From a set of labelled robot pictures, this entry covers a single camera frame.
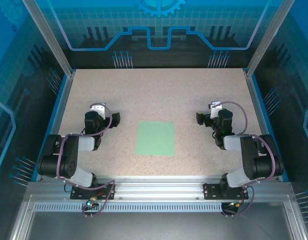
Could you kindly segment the green paper sheet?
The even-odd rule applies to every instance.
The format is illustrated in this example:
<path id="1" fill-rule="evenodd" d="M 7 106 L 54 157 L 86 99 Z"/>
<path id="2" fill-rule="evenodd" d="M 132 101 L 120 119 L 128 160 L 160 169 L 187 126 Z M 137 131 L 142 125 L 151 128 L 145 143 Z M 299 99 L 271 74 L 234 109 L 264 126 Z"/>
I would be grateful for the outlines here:
<path id="1" fill-rule="evenodd" d="M 166 121 L 139 121 L 135 153 L 146 156 L 174 156 L 175 124 Z"/>

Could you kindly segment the grey metal shelf panel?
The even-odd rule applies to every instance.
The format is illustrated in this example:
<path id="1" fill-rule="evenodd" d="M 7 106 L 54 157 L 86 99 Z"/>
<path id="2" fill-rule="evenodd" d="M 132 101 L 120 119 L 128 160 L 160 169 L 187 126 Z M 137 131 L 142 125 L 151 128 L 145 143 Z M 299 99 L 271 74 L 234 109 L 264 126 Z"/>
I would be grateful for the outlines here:
<path id="1" fill-rule="evenodd" d="M 26 240 L 292 240 L 279 207 L 219 213 L 34 214 Z"/>

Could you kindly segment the aluminium side rail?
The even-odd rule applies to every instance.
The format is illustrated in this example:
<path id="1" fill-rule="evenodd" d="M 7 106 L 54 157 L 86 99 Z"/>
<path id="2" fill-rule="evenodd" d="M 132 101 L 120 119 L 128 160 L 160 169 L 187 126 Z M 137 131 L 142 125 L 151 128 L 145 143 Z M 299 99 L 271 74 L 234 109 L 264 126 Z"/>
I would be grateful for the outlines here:
<path id="1" fill-rule="evenodd" d="M 273 141 L 278 150 L 278 155 L 281 156 L 279 146 L 277 144 L 273 128 L 270 123 L 269 115 L 254 74 L 246 76 L 247 87 L 251 96 L 251 100 L 255 109 L 256 117 L 262 134 L 269 134 L 273 137 Z"/>
<path id="2" fill-rule="evenodd" d="M 46 129 L 45 136 L 43 138 L 43 142 L 42 142 L 42 145 L 41 145 L 41 148 L 38 154 L 38 158 L 36 161 L 36 166 L 34 168 L 34 172 L 31 177 L 31 182 L 37 182 L 38 179 L 40 178 L 40 175 L 38 174 L 38 170 L 37 170 L 37 167 L 39 165 L 39 159 L 43 153 L 43 148 L 47 141 L 48 135 L 57 134 L 59 132 L 62 119 L 63 119 L 63 115 L 65 112 L 66 104 L 68 101 L 68 97 L 71 91 L 72 83 L 73 83 L 73 78 L 65 74 L 62 79 L 60 89 L 56 97 L 56 101 L 55 101 L 55 104 L 54 104 L 54 107 L 53 107 L 53 110 L 50 116 L 50 120 L 49 120 L 47 129 Z"/>

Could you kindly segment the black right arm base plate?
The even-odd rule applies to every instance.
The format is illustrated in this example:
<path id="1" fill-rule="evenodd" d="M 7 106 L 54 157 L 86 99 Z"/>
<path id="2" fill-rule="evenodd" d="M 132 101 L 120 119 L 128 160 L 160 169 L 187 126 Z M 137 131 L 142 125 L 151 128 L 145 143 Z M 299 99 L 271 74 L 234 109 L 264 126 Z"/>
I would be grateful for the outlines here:
<path id="1" fill-rule="evenodd" d="M 242 187 L 231 188 L 220 184 L 205 183 L 203 196 L 205 200 L 248 200 L 249 195 Z"/>

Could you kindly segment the blue printed enclosure panel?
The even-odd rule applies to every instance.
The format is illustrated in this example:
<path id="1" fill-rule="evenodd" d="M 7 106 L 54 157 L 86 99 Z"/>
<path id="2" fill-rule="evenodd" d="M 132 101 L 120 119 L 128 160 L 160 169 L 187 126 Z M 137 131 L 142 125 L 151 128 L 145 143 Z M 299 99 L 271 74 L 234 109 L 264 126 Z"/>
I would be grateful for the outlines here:
<path id="1" fill-rule="evenodd" d="M 75 69 L 245 68 L 273 0 L 46 0 Z"/>

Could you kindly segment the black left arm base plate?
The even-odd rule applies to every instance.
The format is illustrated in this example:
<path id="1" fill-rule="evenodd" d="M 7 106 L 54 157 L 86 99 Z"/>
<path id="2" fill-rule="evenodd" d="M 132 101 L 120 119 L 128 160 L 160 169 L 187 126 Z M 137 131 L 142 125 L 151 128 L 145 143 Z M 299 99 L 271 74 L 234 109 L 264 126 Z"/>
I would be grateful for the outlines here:
<path id="1" fill-rule="evenodd" d="M 116 185 L 109 184 L 98 190 L 86 190 L 73 186 L 71 189 L 71 200 L 89 200 L 92 197 L 96 197 L 97 200 L 106 200 L 109 195 L 109 200 L 113 200 L 115 196 Z"/>

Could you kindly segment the long aluminium mounting rail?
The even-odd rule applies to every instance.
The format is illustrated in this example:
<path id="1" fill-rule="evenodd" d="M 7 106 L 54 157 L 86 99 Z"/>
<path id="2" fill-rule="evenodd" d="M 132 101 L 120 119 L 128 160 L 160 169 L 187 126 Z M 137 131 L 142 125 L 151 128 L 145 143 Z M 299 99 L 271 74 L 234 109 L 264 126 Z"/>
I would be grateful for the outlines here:
<path id="1" fill-rule="evenodd" d="M 99 178 L 100 183 L 115 180 L 115 202 L 202 202 L 203 184 L 217 184 L 219 175 L 207 176 L 109 176 Z M 288 202 L 296 199 L 292 184 L 276 178 L 253 184 L 255 202 Z M 30 182 L 24 201 L 68 202 L 70 193 L 55 178 Z"/>

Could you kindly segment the aluminium frame post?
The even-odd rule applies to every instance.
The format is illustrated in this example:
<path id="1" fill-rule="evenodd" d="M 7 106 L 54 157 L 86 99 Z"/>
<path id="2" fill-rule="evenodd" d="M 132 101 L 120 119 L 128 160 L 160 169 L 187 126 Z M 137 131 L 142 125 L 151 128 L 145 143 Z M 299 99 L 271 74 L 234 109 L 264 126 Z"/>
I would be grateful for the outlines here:
<path id="1" fill-rule="evenodd" d="M 50 50 L 52 51 L 55 59 L 62 68 L 63 72 L 67 77 L 71 78 L 73 75 L 72 67 L 70 66 L 70 63 L 68 62 L 37 2 L 35 0 L 22 0 L 22 2 L 32 17 L 33 21 L 35 22 Z"/>
<path id="2" fill-rule="evenodd" d="M 289 13 L 295 0 L 282 0 L 280 6 L 278 7 L 275 15 L 273 16 L 265 34 L 263 35 L 256 51 L 254 52 L 247 68 L 245 71 L 245 77 L 250 78 L 257 66 L 259 65 L 262 57 L 270 46 L 272 40 L 276 36 L 279 28 L 281 27 L 284 19 Z"/>

